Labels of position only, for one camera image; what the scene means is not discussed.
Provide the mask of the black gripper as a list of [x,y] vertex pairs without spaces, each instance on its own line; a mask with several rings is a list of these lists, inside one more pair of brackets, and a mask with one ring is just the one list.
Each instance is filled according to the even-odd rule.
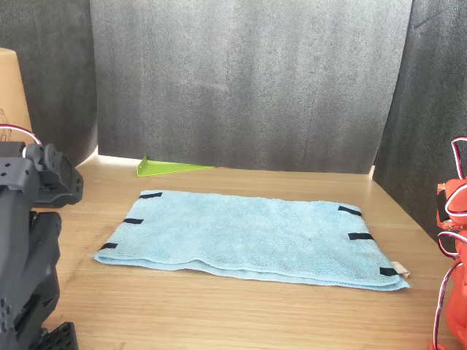
[[83,178],[73,167],[58,172],[40,171],[39,179],[41,185],[34,201],[37,208],[59,209],[82,200]]

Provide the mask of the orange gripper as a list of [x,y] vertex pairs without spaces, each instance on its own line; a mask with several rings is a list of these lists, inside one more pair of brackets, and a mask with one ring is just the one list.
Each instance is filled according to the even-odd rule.
[[466,179],[438,184],[436,204],[436,221],[441,229],[466,229]]

